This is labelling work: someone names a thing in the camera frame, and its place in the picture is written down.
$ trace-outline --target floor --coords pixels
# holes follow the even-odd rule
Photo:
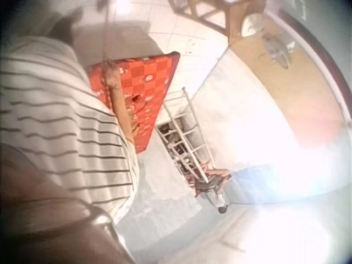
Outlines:
[[[271,19],[264,21],[264,29],[277,36],[283,33]],[[345,121],[328,82],[300,47],[296,45],[290,54],[288,70],[271,60],[260,34],[244,38],[230,49],[263,83],[300,147],[322,146],[343,129]]]

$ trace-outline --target tiled floor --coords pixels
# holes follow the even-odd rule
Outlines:
[[[55,23],[55,19],[50,18],[54,12],[67,15],[79,6],[84,8],[84,15],[74,26],[76,50],[81,51],[80,43],[88,44],[91,56],[84,54],[85,57],[90,57],[89,62],[98,61],[102,54],[102,28],[105,22],[105,11],[99,13],[96,10],[96,1],[38,0],[29,3],[14,18],[15,23],[10,31],[14,36],[28,34],[28,32],[40,34],[49,30]],[[209,10],[209,6],[205,4],[198,6],[200,14],[207,10]],[[224,24],[223,14],[217,14],[210,20],[220,25]],[[148,53],[153,55],[156,52],[178,51],[181,53],[180,66],[177,68],[174,81],[169,88],[170,92],[180,91],[182,87],[186,87],[189,95],[193,96],[227,49],[227,38],[224,35],[192,20],[175,15],[167,0],[110,0],[109,24],[111,30],[108,35],[113,35],[115,29],[119,29],[115,36],[110,36],[110,38],[108,36],[107,41],[111,49],[114,49],[115,54],[116,52],[121,52],[124,56],[136,54],[137,57]],[[155,41],[159,47],[157,51],[155,49],[149,51],[145,47],[147,37]],[[125,44],[132,43],[132,41],[134,41],[133,50],[139,49],[138,53],[131,53],[126,48],[121,51],[121,47],[126,47]],[[178,102],[171,111],[175,113],[183,109],[184,104]],[[158,122],[160,123],[167,118],[166,112],[161,110]]]
[[[137,27],[141,30],[140,35],[145,34],[154,40],[161,52],[177,51],[181,53],[181,60],[169,92],[180,91],[182,87],[186,87],[188,94],[192,97],[226,50],[227,38],[199,23],[175,15],[166,0],[119,0],[111,2],[113,3],[109,10],[110,24],[120,27],[120,30],[126,32],[131,27]],[[86,27],[87,25],[102,25],[104,19],[104,12],[98,13],[94,5],[87,5],[84,9],[83,19],[75,26],[76,38],[80,38],[84,31],[89,29]],[[214,19],[220,21],[221,24],[221,19],[224,19],[224,17],[219,16]],[[108,31],[107,45],[116,49],[116,47],[119,47],[119,38],[113,39],[112,35],[114,33],[114,28]],[[97,42],[94,45],[96,48],[99,46],[98,42],[102,40],[95,37],[94,41]],[[144,50],[144,54],[145,52],[148,53],[145,45],[141,46],[140,49]],[[182,101],[174,103],[175,106],[171,108],[173,113],[184,109]],[[167,118],[166,112],[162,109],[158,122],[160,123]]]

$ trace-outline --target red cushion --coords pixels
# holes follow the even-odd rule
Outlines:
[[[115,61],[120,67],[122,91],[126,107],[135,114],[139,130],[134,137],[137,153],[147,148],[155,120],[160,111],[180,59],[178,52],[147,58]],[[102,83],[101,63],[91,67],[91,87],[96,96],[109,108],[108,89]]]

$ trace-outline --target metal rack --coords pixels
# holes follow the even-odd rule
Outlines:
[[[191,110],[190,112],[186,112],[184,111],[182,114],[178,114],[178,115],[175,115],[173,116],[170,109],[168,108],[168,102],[170,101],[174,101],[174,100],[179,100],[179,99],[182,99],[182,98],[186,98],[187,100],[187,106],[189,107],[189,109]],[[160,137],[162,138],[162,140],[165,142],[166,145],[168,145],[168,148],[172,151],[172,153],[178,158],[178,160],[181,161],[181,163],[185,166],[185,168],[196,178],[196,179],[199,179],[199,176],[197,175],[197,173],[195,173],[195,169],[191,168],[188,164],[188,162],[186,162],[185,158],[187,157],[190,157],[193,161],[193,164],[195,165],[195,168],[198,169],[198,171],[200,172],[201,176],[203,177],[204,181],[205,182],[209,182],[208,181],[208,178],[206,177],[204,171],[202,170],[200,164],[199,164],[199,160],[197,159],[196,155],[197,155],[197,151],[200,150],[200,149],[203,149],[205,148],[207,154],[208,154],[208,157],[209,157],[209,160],[211,161],[213,167],[215,167],[215,163],[214,163],[214,159],[213,159],[213,156],[211,155],[210,153],[210,149],[208,147],[208,145],[206,144],[205,142],[205,139],[204,139],[204,136],[203,136],[203,133],[202,133],[202,130],[199,126],[199,121],[197,119],[197,116],[195,114],[195,111],[193,109],[193,106],[192,106],[192,103],[191,103],[191,100],[187,94],[187,92],[185,91],[185,88],[182,88],[182,92],[181,92],[181,96],[178,96],[178,97],[175,97],[175,98],[171,98],[171,99],[166,99],[164,100],[163,102],[163,106],[168,114],[168,116],[170,117],[170,121],[173,123],[175,129],[173,130],[170,130],[168,133],[165,133],[163,134],[159,128],[157,127],[156,130],[157,132],[159,133]],[[176,119],[177,118],[180,118],[180,117],[184,117],[184,116],[187,116],[187,115],[192,115],[194,120],[195,120],[195,125],[188,131],[182,131],[182,129],[180,128],[180,126],[178,125],[178,123],[176,122]],[[187,135],[195,132],[195,131],[199,131],[200,133],[200,136],[201,136],[201,141],[202,141],[202,144],[200,146],[196,146],[196,147],[193,147],[192,144],[190,143],[190,141],[187,139]],[[172,133],[178,133],[179,137],[180,137],[180,141],[179,142],[176,142],[176,143],[173,143],[173,144],[169,144],[168,140],[166,139],[166,136],[168,135],[171,135]],[[183,146],[186,148],[184,154],[180,155],[177,150],[175,149],[176,146],[179,146],[183,144]]]

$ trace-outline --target wooden furniture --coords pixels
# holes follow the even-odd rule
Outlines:
[[[211,6],[213,10],[199,15],[197,6],[201,3]],[[175,14],[192,19],[224,34],[228,38],[229,45],[231,45],[241,39],[243,19],[249,14],[263,13],[266,0],[244,0],[236,2],[229,0],[169,0],[169,4]],[[221,12],[225,14],[225,27],[209,21],[211,16]]]

